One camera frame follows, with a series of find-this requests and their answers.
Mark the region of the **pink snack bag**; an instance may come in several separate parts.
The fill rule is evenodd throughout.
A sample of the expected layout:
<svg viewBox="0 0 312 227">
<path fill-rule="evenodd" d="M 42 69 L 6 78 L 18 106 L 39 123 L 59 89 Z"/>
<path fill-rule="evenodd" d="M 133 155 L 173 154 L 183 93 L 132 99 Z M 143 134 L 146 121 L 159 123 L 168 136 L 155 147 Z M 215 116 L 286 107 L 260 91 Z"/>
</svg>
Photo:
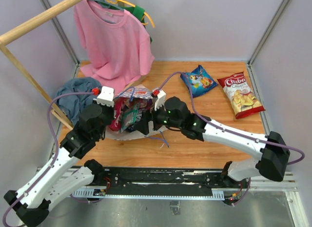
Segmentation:
<svg viewBox="0 0 312 227">
<path fill-rule="evenodd" d="M 123 98 L 123 97 L 118 98 L 115 101 L 114 119 L 112 123 L 109 125 L 109 128 L 114 132 L 117 132 L 121 129 L 121 118 L 123 115 L 123 108 L 125 107 L 125 102 L 126 102 L 126 98 Z"/>
</svg>

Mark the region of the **blue checkered paper bag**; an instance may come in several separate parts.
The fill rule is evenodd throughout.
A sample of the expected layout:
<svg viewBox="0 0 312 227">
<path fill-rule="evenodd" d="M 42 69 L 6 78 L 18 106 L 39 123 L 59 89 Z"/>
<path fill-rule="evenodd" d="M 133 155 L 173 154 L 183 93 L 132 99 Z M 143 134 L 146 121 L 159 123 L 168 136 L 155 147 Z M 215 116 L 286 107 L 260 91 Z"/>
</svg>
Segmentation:
<svg viewBox="0 0 312 227">
<path fill-rule="evenodd" d="M 129 141 L 151 137 L 167 130 L 155 130 L 150 119 L 155 100 L 152 92 L 143 85 L 129 87 L 114 98 L 114 120 L 106 128 L 106 137 Z"/>
</svg>

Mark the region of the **blue snack bag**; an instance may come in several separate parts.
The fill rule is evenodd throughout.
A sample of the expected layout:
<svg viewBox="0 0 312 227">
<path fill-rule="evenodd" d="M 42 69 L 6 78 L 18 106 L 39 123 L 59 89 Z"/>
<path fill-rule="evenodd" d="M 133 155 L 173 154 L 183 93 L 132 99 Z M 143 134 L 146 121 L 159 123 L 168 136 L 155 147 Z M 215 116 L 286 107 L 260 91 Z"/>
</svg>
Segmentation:
<svg viewBox="0 0 312 227">
<path fill-rule="evenodd" d="M 192 97 L 200 97 L 217 87 L 216 81 L 206 72 L 202 65 L 198 65 L 192 72 L 183 72 L 180 78 L 189 88 L 190 84 Z"/>
</svg>

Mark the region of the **red Chuba chips bag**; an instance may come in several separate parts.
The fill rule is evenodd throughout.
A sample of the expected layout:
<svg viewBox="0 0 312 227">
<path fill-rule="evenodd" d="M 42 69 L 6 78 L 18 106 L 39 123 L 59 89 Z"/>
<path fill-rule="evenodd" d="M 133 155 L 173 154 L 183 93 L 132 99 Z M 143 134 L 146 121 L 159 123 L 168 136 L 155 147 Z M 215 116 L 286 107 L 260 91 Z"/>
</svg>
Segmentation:
<svg viewBox="0 0 312 227">
<path fill-rule="evenodd" d="M 265 111 L 264 106 L 248 85 L 243 72 L 219 78 L 217 81 L 228 97 L 236 119 Z"/>
</svg>

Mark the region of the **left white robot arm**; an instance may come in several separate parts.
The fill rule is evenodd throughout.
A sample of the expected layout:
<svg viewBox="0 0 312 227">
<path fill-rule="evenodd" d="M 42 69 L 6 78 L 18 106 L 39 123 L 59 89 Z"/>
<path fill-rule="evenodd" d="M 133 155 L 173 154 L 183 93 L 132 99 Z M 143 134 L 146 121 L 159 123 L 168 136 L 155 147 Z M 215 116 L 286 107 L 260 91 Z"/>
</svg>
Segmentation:
<svg viewBox="0 0 312 227">
<path fill-rule="evenodd" d="M 62 176 L 93 149 L 96 142 L 104 140 L 106 127 L 113 118 L 112 106 L 100 103 L 87 106 L 46 165 L 23 187 L 4 195 L 9 208 L 15 211 L 23 226 L 39 226 L 49 212 L 74 191 L 86 185 L 103 183 L 104 168 L 94 159 L 66 179 Z"/>
</svg>

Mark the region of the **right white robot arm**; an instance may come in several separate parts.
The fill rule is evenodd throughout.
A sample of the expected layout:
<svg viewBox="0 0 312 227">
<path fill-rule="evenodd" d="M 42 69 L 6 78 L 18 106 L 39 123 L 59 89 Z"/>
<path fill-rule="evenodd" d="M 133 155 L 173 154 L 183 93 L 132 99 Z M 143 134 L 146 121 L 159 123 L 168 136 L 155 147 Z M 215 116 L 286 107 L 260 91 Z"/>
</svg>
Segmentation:
<svg viewBox="0 0 312 227">
<path fill-rule="evenodd" d="M 275 182 L 281 182 L 290 157 L 282 136 L 274 131 L 268 135 L 256 134 L 221 124 L 209 117 L 192 113 L 185 102 L 171 97 L 160 108 L 153 107 L 143 113 L 137 127 L 147 133 L 149 123 L 154 131 L 161 127 L 175 128 L 184 136 L 202 142 L 219 143 L 247 153 L 251 158 L 227 162 L 221 172 L 221 183 L 231 188 L 246 178 L 263 176 Z"/>
</svg>

